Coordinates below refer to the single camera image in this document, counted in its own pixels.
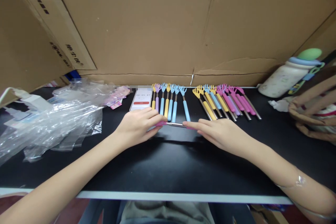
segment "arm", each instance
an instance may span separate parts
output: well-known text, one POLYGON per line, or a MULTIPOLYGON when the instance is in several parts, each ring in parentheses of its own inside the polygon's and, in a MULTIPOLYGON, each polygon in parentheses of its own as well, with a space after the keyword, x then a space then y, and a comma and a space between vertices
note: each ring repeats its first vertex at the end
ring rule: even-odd
POLYGON ((107 163, 127 148, 147 141, 167 121, 150 107, 127 113, 118 128, 96 147, 27 194, 0 215, 0 223, 50 223, 107 163))
POLYGON ((313 223, 331 223, 328 218, 336 214, 335 194, 298 170, 270 147, 250 137, 234 122, 228 119, 200 119, 198 122, 183 124, 195 128, 218 148, 245 158, 260 168, 313 223), (299 176, 305 182, 296 185, 299 176))

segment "phone screen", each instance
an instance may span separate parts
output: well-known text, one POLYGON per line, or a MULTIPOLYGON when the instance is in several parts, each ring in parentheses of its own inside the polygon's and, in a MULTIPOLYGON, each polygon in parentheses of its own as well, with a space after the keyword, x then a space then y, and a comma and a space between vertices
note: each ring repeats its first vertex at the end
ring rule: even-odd
POLYGON ((151 106, 152 102, 152 90, 137 90, 134 95, 134 99, 131 105, 130 111, 136 109, 144 109, 151 106))

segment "hand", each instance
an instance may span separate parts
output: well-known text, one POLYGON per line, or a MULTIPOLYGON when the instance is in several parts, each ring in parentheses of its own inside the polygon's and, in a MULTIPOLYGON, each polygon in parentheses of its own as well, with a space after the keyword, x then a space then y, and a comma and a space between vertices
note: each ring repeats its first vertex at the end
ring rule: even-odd
POLYGON ((246 158, 260 143, 229 119, 215 121, 200 119, 198 122, 185 121, 183 125, 196 129, 198 134, 218 148, 242 158, 246 158))
POLYGON ((148 130, 161 121, 167 121, 167 118, 150 107, 143 110, 130 111, 124 116, 113 134, 118 136, 127 149, 154 136, 162 126, 148 130))

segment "forearm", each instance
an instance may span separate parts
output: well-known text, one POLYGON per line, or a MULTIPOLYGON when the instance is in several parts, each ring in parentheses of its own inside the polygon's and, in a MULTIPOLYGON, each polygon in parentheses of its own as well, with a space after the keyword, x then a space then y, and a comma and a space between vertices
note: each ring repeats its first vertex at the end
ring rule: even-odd
POLYGON ((108 162, 124 150, 111 135, 0 216, 0 223, 50 223, 108 162))
POLYGON ((247 159, 259 167, 289 198, 304 208, 329 216, 336 213, 336 199, 333 192, 298 170, 268 146, 257 143, 257 151, 247 155, 247 159), (305 179, 302 186, 295 186, 299 175, 305 179))

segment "clear plastic packaging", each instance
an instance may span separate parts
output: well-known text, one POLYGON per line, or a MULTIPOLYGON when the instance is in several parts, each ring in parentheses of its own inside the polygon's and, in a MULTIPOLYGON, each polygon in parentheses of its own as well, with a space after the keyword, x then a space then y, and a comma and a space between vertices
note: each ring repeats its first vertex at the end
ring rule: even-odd
POLYGON ((48 149, 71 151, 86 136, 101 133, 102 109, 114 89, 82 78, 55 90, 50 110, 33 114, 19 128, 8 127, 0 136, 0 166, 23 149, 24 160, 33 162, 48 149))
POLYGON ((126 86, 120 86, 114 89, 113 93, 105 100, 105 104, 108 107, 113 106, 120 100, 124 99, 127 95, 132 93, 131 89, 126 86))

